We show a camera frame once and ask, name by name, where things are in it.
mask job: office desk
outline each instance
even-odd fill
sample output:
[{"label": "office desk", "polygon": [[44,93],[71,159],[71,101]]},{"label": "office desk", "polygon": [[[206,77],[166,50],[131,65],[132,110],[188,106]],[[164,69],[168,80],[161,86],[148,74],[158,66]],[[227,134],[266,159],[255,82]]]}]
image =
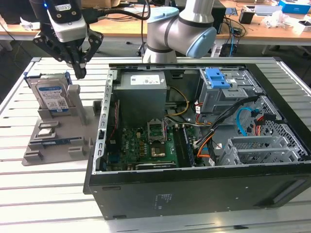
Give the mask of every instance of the office desk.
[{"label": "office desk", "polygon": [[[237,10],[241,6],[252,5],[251,3],[235,3],[229,0],[221,0],[226,7],[236,7]],[[293,15],[295,18],[303,18],[304,15]],[[238,21],[238,16],[230,16],[231,19]],[[254,16],[251,24],[244,24],[247,34],[240,40],[240,44],[253,45],[292,45],[292,46],[308,46],[311,45],[311,33],[304,32],[295,34],[289,26],[285,28],[266,28],[261,24],[263,17]],[[91,29],[104,34],[105,41],[131,41],[141,42],[140,38],[140,20],[131,22],[115,22],[111,20],[101,20],[91,24]],[[19,25],[8,25],[9,33],[16,40],[32,40],[37,31],[26,31]],[[147,36],[147,23],[144,23],[144,37]],[[212,56],[219,56],[221,46],[229,37],[229,29],[226,25],[222,26],[222,31],[217,35]],[[0,26],[0,40],[12,40],[12,38]]]}]

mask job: yellow wire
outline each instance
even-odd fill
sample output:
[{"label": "yellow wire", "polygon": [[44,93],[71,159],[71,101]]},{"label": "yellow wire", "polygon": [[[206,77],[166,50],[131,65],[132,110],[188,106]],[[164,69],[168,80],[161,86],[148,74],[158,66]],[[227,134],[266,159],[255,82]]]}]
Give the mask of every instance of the yellow wire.
[{"label": "yellow wire", "polygon": [[177,91],[180,95],[182,95],[182,97],[185,99],[185,101],[187,103],[186,108],[182,112],[165,115],[165,116],[169,116],[169,117],[174,117],[174,116],[182,115],[182,114],[184,114],[188,110],[188,108],[189,108],[189,101],[187,100],[186,96],[180,90],[178,90],[176,87],[171,86],[171,88],[174,89],[175,91]]}]

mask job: aluminum extrusion table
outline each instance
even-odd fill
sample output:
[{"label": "aluminum extrusion table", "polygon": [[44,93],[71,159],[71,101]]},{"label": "aluminum extrusion table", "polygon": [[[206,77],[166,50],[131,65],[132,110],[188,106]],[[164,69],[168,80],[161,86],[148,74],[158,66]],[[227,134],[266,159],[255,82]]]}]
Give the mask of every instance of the aluminum extrusion table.
[{"label": "aluminum extrusion table", "polygon": [[[138,63],[138,58],[93,58],[87,75],[75,81],[72,69],[52,58],[34,58],[26,68],[68,71],[81,86],[83,105],[101,100],[109,63]],[[254,63],[311,129],[311,90],[273,58],[205,58],[185,63]],[[23,166],[21,160],[37,120],[38,103],[19,78],[0,106],[0,232],[304,232],[311,229],[311,189],[278,209],[199,215],[159,216],[105,221],[92,195],[82,193],[87,161]]]}]

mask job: orange wire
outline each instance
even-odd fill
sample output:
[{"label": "orange wire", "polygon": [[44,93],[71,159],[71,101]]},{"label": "orange wire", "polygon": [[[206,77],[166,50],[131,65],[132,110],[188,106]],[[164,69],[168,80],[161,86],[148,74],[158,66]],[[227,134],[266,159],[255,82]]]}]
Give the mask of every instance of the orange wire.
[{"label": "orange wire", "polygon": [[210,158],[209,154],[199,154],[198,158]]},{"label": "orange wire", "polygon": [[201,122],[199,122],[199,116],[200,116],[200,114],[198,114],[196,117],[195,117],[195,123],[197,124],[197,125],[204,125],[204,123],[201,123]]},{"label": "orange wire", "polygon": [[[260,121],[260,120],[262,120],[262,119],[263,119],[263,116],[259,117],[259,118],[257,119],[257,121]],[[257,129],[257,136],[260,136],[260,125],[258,125],[258,126],[256,127],[256,129]]]},{"label": "orange wire", "polygon": [[197,157],[198,157],[198,158],[200,158],[200,155],[201,155],[201,152],[202,152],[202,150],[203,150],[204,145],[205,145],[213,136],[214,136],[214,134],[212,134],[211,136],[209,136],[209,137],[205,140],[205,142],[202,144],[202,146],[200,147],[199,152],[198,152],[198,154],[197,154]]}]

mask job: green motherboard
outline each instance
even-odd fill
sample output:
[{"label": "green motherboard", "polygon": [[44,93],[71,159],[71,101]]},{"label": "green motherboard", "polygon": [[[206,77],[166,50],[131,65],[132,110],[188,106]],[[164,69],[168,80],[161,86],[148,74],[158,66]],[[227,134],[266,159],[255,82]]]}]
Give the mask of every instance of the green motherboard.
[{"label": "green motherboard", "polygon": [[[195,129],[189,127],[186,130],[188,140],[192,144],[196,140]],[[165,142],[151,142],[147,127],[123,128],[120,135],[121,150],[109,155],[108,167],[111,170],[135,170],[135,166],[142,164],[171,164],[179,167],[174,131],[177,131],[175,127],[166,127]],[[150,136],[162,134],[161,129],[150,127]]]}]

